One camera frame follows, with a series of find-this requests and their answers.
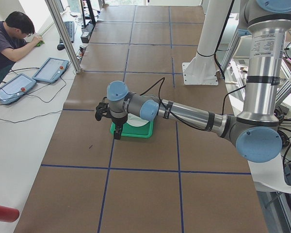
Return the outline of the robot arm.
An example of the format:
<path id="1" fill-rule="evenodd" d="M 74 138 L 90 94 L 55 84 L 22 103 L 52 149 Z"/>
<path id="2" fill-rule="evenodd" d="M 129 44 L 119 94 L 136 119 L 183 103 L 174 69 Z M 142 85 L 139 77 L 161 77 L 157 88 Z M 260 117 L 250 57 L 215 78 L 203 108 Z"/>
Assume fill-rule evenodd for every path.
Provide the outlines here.
<path id="1" fill-rule="evenodd" d="M 237 116 L 215 114 L 153 95 L 139 95 L 122 81 L 107 87 L 108 102 L 96 108 L 96 119 L 107 117 L 120 139 L 128 115 L 147 121 L 156 116 L 180 121 L 230 141 L 246 160 L 264 163 L 278 156 L 282 140 L 274 115 L 286 32 L 291 28 L 291 0 L 243 0 L 238 35 L 252 36 L 243 110 Z"/>

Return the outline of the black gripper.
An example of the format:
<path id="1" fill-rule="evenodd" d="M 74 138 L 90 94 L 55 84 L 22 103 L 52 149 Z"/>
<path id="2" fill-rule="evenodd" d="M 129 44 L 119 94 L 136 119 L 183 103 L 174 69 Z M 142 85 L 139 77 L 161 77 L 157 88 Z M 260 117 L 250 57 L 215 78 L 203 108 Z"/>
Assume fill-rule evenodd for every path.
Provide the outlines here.
<path id="1" fill-rule="evenodd" d="M 115 130 L 113 132 L 113 137 L 115 140 L 120 140 L 123 125 L 127 122 L 127 116 L 120 117 L 120 118 L 112 117 L 112 122 L 115 124 Z"/>

